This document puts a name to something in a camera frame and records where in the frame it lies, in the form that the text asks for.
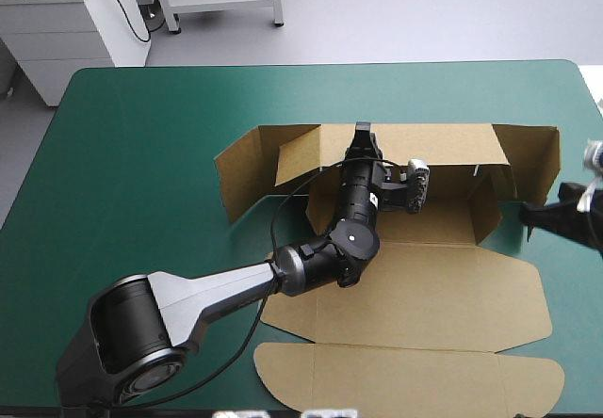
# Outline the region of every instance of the white cabinet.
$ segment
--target white cabinet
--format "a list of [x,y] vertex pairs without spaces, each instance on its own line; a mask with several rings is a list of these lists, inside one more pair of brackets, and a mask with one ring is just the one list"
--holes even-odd
[[[146,38],[136,0],[121,1]],[[78,70],[144,66],[151,44],[115,0],[0,0],[0,38],[48,105]]]

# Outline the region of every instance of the black cable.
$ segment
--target black cable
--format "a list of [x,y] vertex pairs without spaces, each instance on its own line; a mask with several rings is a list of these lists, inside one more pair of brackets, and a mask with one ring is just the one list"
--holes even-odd
[[123,7],[122,1],[121,0],[116,0],[118,5],[120,6],[120,8],[122,9],[122,13],[123,16],[125,17],[125,20],[127,21],[128,25],[130,26],[130,30],[132,31],[132,33],[134,34],[134,36],[139,39],[140,41],[142,41],[143,43],[148,43],[149,41],[151,41],[151,33],[148,31],[147,29],[147,38],[143,39],[137,32],[136,29],[134,28],[134,26],[132,25],[132,22],[130,21],[130,17],[128,16],[127,12],[125,11],[125,8]]
[[[293,197],[295,194],[297,194],[298,192],[300,192],[300,190],[302,190],[304,187],[306,187],[307,185],[309,185],[310,183],[312,183],[314,180],[316,180],[319,176],[323,175],[324,173],[326,173],[327,171],[330,171],[334,168],[343,166],[345,164],[349,164],[351,162],[358,162],[358,161],[373,161],[373,162],[381,162],[384,164],[388,164],[390,166],[393,167],[397,167],[399,168],[399,165],[396,164],[395,162],[392,161],[388,161],[386,159],[380,159],[380,158],[376,158],[376,157],[359,157],[359,158],[353,158],[353,159],[344,159],[343,161],[338,161],[335,162],[334,164],[331,164],[330,166],[322,169],[321,171],[318,171],[317,173],[315,173],[314,175],[312,175],[310,178],[308,178],[306,181],[304,181],[303,183],[301,183],[299,186],[297,186],[291,193],[289,193],[284,199],[283,201],[281,201],[279,203],[279,206],[276,208],[276,210],[274,211],[274,215],[272,216],[272,221],[270,222],[270,239],[272,241],[272,259],[275,260],[276,262],[276,253],[277,253],[277,243],[276,243],[276,236],[274,234],[274,224],[276,222],[276,219],[279,216],[279,213],[281,211],[281,209],[283,209],[283,205],[289,201],[291,199],[291,197]],[[333,244],[335,246],[336,249],[341,249],[342,250],[342,254],[346,257],[349,257],[348,253],[340,248],[335,242],[330,241],[329,244]],[[185,388],[184,390],[181,390],[180,392],[174,393],[174,394],[170,394],[169,396],[165,396],[159,399],[156,399],[155,401],[149,401],[149,402],[144,402],[141,404],[136,404],[133,406],[120,406],[120,407],[116,407],[114,409],[117,410],[123,410],[123,409],[143,409],[143,408],[147,408],[147,407],[153,407],[153,406],[158,406],[160,404],[165,404],[166,402],[170,402],[173,401],[175,399],[178,399],[186,394],[192,393],[196,390],[199,390],[200,388],[202,388],[204,385],[208,384],[209,382],[211,382],[214,378],[216,378],[217,376],[219,376],[220,374],[222,374],[224,371],[226,371],[234,362],[236,362],[239,357],[245,352],[245,349],[247,349],[247,346],[249,345],[250,340],[252,339],[253,335],[255,334],[255,330],[257,329],[257,326],[260,322],[260,317],[262,316],[262,312],[264,312],[264,307],[266,307],[266,302],[268,301],[268,297],[270,296],[270,294],[274,291],[275,287],[276,287],[276,275],[274,275],[273,279],[272,279],[272,287],[269,288],[269,290],[267,291],[266,295],[262,298],[262,303],[259,307],[259,309],[257,310],[257,314],[255,315],[255,319],[253,320],[252,326],[250,327],[249,331],[247,332],[247,336],[245,336],[245,339],[243,340],[243,343],[241,344],[241,346],[238,348],[238,350],[235,352],[235,354],[228,359],[224,364],[222,364],[218,369],[216,369],[214,372],[212,372],[209,376],[203,378],[202,380],[200,380],[199,382],[191,385],[188,388]]]

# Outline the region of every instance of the black motor housing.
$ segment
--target black motor housing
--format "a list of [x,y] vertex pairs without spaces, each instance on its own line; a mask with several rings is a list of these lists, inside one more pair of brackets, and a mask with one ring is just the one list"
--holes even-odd
[[171,378],[185,358],[171,346],[146,277],[117,281],[90,300],[82,327],[58,361],[61,404],[123,404]]

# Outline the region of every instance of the cabinet drawer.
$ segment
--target cabinet drawer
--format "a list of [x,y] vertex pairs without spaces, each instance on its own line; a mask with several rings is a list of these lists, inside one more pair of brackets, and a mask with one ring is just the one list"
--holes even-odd
[[84,2],[0,6],[0,34],[95,30]]
[[4,34],[2,40],[17,60],[110,57],[98,32]]
[[47,105],[58,105],[73,74],[84,68],[113,67],[110,58],[22,60],[19,65]]

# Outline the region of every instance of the white sticker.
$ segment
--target white sticker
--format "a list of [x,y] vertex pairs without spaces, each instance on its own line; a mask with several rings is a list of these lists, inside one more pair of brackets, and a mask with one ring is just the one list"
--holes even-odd
[[377,196],[375,194],[373,194],[371,192],[370,196],[368,197],[368,199],[370,200],[371,203],[373,203],[375,205],[375,207],[377,209],[379,209],[379,199],[377,198]]

